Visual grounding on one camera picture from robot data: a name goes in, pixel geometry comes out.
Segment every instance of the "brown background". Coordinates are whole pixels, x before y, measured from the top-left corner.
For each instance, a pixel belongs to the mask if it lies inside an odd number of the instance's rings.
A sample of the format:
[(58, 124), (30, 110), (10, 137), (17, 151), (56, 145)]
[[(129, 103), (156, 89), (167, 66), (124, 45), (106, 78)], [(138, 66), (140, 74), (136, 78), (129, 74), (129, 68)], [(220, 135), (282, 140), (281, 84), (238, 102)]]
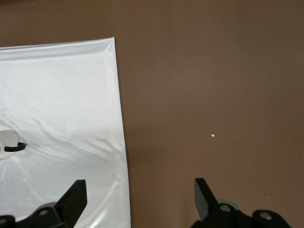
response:
[(190, 227), (195, 177), (303, 226), (303, 1), (0, 1), (2, 47), (108, 37), (133, 228)]

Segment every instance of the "screw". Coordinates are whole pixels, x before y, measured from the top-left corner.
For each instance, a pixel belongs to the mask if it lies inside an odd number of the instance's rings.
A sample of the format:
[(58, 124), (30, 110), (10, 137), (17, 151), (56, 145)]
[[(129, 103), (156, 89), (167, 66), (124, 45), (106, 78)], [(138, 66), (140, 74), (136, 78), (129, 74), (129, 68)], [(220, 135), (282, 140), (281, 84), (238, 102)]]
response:
[(230, 212), (230, 207), (228, 205), (223, 204), (220, 206), (221, 210), (224, 212)]
[(44, 215), (47, 214), (47, 212), (48, 212), (48, 210), (42, 210), (42, 211), (39, 212), (39, 215), (44, 216)]
[(267, 220), (271, 220), (271, 219), (272, 219), (271, 215), (270, 215), (269, 213), (267, 213), (266, 211), (262, 211), (262, 212), (260, 213), (260, 216), (261, 216), (262, 218), (264, 218), (264, 219), (267, 219)]

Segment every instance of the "brown table surface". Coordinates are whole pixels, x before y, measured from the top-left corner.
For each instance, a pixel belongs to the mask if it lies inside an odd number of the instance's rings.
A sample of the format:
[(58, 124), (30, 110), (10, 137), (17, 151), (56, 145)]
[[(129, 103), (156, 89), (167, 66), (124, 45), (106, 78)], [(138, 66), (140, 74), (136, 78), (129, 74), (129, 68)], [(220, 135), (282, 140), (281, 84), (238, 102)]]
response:
[(2, 47), (108, 37), (133, 228), (190, 227), (196, 177), (303, 227), (303, 1), (0, 1)]

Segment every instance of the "white plastic sheet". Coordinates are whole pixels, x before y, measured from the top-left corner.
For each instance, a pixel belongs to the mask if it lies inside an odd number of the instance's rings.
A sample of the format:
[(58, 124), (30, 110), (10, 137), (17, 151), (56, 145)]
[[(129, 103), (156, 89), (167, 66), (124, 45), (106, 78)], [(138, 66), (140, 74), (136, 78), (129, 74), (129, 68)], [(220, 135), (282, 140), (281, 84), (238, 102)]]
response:
[(85, 179), (75, 228), (129, 228), (114, 38), (0, 48), (0, 130), (25, 150), (0, 160), (0, 215), (19, 221)]

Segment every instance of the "white object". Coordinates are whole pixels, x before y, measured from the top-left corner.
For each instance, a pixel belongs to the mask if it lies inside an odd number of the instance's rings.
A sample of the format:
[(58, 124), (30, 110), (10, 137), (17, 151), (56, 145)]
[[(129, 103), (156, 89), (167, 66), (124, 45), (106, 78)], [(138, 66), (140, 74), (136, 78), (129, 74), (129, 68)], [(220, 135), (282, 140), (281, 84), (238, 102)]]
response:
[(11, 130), (0, 131), (0, 159), (15, 153), (16, 150), (9, 152), (6, 148), (18, 149), (19, 143), (21, 143), (20, 138), (15, 132)]
[(0, 215), (20, 221), (85, 179), (75, 228), (130, 227), (114, 38), (0, 48), (6, 129), (27, 148), (0, 160)]

